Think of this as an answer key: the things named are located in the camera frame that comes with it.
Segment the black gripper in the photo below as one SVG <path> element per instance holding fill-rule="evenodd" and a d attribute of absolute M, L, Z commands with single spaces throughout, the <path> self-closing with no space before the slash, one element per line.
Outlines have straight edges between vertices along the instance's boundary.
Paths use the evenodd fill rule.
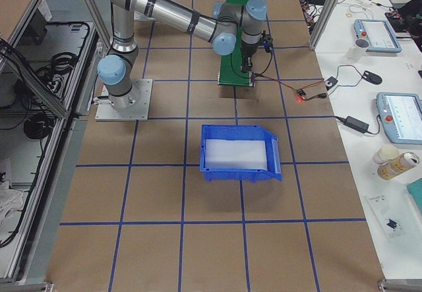
<path fill-rule="evenodd" d="M 259 46 L 259 42 L 254 44 L 249 44 L 241 40 L 240 50 L 241 50 L 241 72 L 249 73 L 253 69 L 252 57 L 256 53 Z"/>

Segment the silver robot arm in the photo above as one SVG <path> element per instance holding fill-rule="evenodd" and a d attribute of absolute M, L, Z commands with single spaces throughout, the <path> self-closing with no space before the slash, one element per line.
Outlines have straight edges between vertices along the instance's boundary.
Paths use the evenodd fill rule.
<path fill-rule="evenodd" d="M 138 55 L 135 39 L 135 15 L 140 14 L 167 33 L 176 30 L 210 44 L 214 53 L 225 59 L 239 52 L 241 60 L 235 72 L 247 80 L 244 86 L 228 84 L 221 91 L 223 98 L 257 100 L 252 58 L 258 47 L 268 47 L 264 41 L 264 20 L 267 4 L 264 0 L 247 0 L 245 4 L 218 3 L 212 16 L 206 16 L 173 0 L 108 0 L 111 7 L 111 54 L 120 60 L 119 76 L 108 76 L 104 86 L 110 104 L 119 111 L 129 111 L 143 104 L 143 94 L 129 78 Z"/>

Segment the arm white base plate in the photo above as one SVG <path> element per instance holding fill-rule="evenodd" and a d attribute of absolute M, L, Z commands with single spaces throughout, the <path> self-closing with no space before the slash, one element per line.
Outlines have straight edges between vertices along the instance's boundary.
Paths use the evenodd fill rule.
<path fill-rule="evenodd" d="M 106 86 L 102 88 L 102 96 L 94 99 L 98 106 L 95 119 L 97 121 L 147 121 L 152 93 L 152 79 L 133 79 L 132 89 L 125 96 L 110 96 Z"/>

